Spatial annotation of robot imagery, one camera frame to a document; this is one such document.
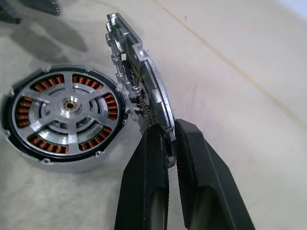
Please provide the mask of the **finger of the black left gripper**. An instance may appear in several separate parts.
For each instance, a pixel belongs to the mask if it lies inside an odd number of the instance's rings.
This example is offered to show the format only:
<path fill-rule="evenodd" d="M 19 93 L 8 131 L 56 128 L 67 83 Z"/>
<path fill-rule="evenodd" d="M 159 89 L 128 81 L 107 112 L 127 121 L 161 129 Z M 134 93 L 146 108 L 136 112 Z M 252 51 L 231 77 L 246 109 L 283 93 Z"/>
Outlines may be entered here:
<path fill-rule="evenodd" d="M 19 24 L 21 19 L 10 4 L 0 4 L 0 22 Z"/>
<path fill-rule="evenodd" d="M 50 15 L 60 15 L 60 5 L 57 0 L 19 0 L 21 4 L 33 10 L 48 13 Z"/>

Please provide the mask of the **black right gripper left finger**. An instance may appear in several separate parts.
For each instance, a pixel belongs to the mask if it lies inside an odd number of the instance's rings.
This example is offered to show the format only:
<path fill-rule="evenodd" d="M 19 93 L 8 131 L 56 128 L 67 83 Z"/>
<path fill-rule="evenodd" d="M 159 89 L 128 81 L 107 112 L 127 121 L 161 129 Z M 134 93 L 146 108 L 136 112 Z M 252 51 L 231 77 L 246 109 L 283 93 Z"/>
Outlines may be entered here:
<path fill-rule="evenodd" d="M 163 130 L 148 128 L 124 169 L 114 230 L 167 230 L 169 179 Z"/>

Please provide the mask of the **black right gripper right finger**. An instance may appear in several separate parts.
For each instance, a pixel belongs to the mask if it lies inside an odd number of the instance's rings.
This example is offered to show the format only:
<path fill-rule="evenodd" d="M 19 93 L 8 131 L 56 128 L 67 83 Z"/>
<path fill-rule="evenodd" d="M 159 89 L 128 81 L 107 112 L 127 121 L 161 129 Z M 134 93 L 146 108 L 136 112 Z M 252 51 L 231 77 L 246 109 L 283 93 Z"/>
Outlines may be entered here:
<path fill-rule="evenodd" d="M 235 180 L 196 125 L 175 121 L 177 174 L 188 230 L 256 230 Z"/>

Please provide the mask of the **motor stator with copper windings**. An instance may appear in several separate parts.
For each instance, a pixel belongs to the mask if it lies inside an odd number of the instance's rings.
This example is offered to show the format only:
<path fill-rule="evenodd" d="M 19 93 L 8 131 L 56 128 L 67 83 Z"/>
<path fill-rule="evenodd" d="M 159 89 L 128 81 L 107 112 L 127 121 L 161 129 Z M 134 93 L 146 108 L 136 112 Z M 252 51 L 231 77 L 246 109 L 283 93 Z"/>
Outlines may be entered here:
<path fill-rule="evenodd" d="M 28 149 L 24 144 L 22 144 L 16 137 L 14 130 L 12 129 L 12 102 L 15 95 L 16 88 L 24 83 L 28 78 L 37 75 L 39 72 L 50 72 L 56 69 L 78 69 L 80 72 L 84 73 L 94 73 L 98 77 L 103 77 L 108 79 L 115 88 L 115 94 L 119 99 L 120 106 L 120 123 L 117 133 L 113 136 L 111 141 L 99 148 L 96 148 L 91 154 L 82 155 L 73 158 L 52 158 L 50 156 L 44 156 L 41 154 L 36 154 L 32 150 Z M 14 84 L 9 93 L 4 94 L 0 101 L 0 131 L 5 136 L 5 139 L 16 149 L 19 154 L 31 165 L 40 168 L 45 171 L 57 172 L 57 173 L 78 173 L 92 170 L 102 164 L 105 158 L 110 154 L 114 144 L 119 139 L 119 134 L 122 131 L 125 123 L 127 121 L 127 113 L 125 111 L 125 102 L 123 94 L 120 92 L 117 84 L 105 74 L 88 69 L 83 66 L 78 65 L 55 65 L 48 69 L 39 69 L 24 79 L 18 81 Z"/>

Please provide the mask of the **small grey gear disc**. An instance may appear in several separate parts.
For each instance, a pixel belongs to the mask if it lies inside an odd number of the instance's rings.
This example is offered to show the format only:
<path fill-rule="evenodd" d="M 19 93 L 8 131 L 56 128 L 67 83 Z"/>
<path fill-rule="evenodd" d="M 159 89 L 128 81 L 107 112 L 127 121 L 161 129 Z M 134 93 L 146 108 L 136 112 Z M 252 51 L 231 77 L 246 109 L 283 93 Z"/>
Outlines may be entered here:
<path fill-rule="evenodd" d="M 120 13 L 107 15 L 106 42 L 116 67 L 116 78 L 124 95 L 126 109 L 143 133 L 160 125 L 166 141 L 168 167 L 176 163 L 175 118 L 161 75 L 143 49 L 143 42 Z"/>

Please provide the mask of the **black rimmed silver pulley wheel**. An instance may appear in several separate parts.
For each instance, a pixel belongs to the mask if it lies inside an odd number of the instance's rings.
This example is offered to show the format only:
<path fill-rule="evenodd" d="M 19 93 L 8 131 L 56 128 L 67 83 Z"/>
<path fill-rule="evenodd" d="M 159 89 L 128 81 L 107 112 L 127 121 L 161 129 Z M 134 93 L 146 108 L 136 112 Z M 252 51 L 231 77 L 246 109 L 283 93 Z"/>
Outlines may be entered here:
<path fill-rule="evenodd" d="M 108 144 L 119 129 L 112 83 L 78 69 L 39 72 L 16 88 L 12 129 L 36 154 L 73 158 Z"/>

